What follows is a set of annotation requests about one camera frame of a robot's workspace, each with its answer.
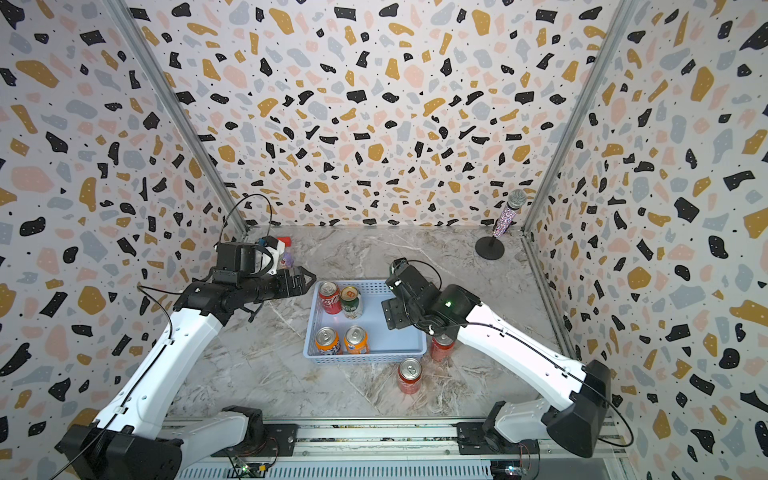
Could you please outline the red soda can front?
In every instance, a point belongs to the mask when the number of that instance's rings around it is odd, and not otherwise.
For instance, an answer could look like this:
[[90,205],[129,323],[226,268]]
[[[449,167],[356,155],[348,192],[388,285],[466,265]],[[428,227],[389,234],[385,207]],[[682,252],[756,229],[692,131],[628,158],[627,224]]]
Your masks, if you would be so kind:
[[398,385],[402,393],[415,394],[421,386],[422,366],[416,358],[406,358],[398,366]]

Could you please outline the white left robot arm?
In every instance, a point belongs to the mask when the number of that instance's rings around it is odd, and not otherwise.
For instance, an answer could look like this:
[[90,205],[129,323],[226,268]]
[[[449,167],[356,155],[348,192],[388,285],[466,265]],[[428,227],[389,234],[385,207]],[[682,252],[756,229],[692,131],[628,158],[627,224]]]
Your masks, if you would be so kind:
[[229,407],[168,435],[161,430],[192,367],[236,311],[302,296],[316,280],[314,273],[297,267],[273,275],[227,273],[221,282],[188,285],[128,383],[89,425],[70,427],[58,443],[69,467],[81,479],[174,479],[219,451],[262,446],[261,413],[246,407]]

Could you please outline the red soda can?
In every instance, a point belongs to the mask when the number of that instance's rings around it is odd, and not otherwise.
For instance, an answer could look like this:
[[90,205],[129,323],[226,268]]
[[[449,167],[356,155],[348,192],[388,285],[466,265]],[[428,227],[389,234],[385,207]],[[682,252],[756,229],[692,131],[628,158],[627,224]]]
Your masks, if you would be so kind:
[[439,335],[431,338],[430,356],[435,362],[447,360],[454,350],[455,341],[448,335]]
[[421,386],[422,366],[416,358],[406,358],[398,366],[398,385],[402,393],[415,394]]

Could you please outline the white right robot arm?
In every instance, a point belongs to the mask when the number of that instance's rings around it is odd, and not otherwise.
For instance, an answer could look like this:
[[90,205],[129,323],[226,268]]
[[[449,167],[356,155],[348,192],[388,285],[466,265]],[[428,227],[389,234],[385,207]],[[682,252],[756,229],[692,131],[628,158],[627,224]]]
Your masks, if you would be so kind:
[[462,343],[495,360],[532,386],[539,399],[497,402],[483,436],[496,451],[549,438],[581,458],[593,456],[611,406],[609,369],[583,364],[544,346],[497,315],[467,289],[439,289],[405,258],[396,259],[386,280],[392,298],[382,304],[391,330],[414,327]]

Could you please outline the green and cream can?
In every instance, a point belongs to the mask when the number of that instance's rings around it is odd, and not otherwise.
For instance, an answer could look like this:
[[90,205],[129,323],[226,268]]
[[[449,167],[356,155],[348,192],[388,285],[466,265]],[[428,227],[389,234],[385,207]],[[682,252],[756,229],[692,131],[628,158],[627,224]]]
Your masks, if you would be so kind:
[[355,286],[346,286],[340,292],[342,312],[346,318],[357,319],[363,313],[362,297]]

